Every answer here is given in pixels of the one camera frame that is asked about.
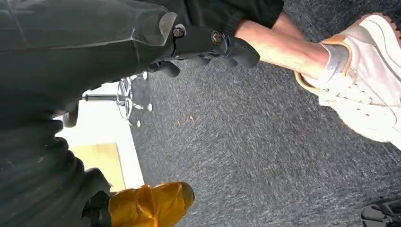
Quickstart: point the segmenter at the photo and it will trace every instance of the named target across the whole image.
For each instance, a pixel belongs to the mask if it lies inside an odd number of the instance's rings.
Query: hairy leg
[[[250,20],[239,26],[236,37],[244,39],[260,54],[261,60],[318,78],[329,59],[329,53],[320,45],[299,37],[286,35]]]
[[[280,14],[272,30],[296,39],[305,40],[302,32],[298,30],[297,26],[284,11]]]

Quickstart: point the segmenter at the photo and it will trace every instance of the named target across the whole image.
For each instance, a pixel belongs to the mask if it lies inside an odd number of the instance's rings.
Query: white sneaker
[[[368,15],[322,43],[348,49],[345,69],[319,78],[315,87],[295,73],[298,83],[357,133],[401,149],[401,33],[396,25],[382,14]]]

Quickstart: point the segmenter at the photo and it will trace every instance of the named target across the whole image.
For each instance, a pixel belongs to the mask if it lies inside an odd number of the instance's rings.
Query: ankle
[[[309,59],[309,67],[300,73],[311,79],[318,79],[329,62],[329,52],[321,44],[311,44],[311,51],[306,53]]]

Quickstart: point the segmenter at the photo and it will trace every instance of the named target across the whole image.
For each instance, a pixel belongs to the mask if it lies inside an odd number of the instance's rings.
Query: wooden surface
[[[71,147],[71,151],[84,163],[85,170],[99,168],[112,185],[111,192],[125,189],[117,144],[105,143]]]

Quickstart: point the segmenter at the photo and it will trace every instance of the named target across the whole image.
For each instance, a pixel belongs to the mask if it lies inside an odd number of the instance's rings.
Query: shoelace
[[[347,97],[340,97],[337,95],[332,95],[329,93],[329,90],[323,90],[324,93],[322,93],[319,97],[322,99],[324,104],[327,104],[327,106],[334,107],[336,104],[346,104],[350,105],[353,107],[356,107],[357,109],[359,108],[399,108],[401,109],[401,98],[398,99],[398,105],[375,105],[372,104],[372,98],[370,99],[369,103],[363,103],[360,101],[355,101],[352,99],[349,99]]]

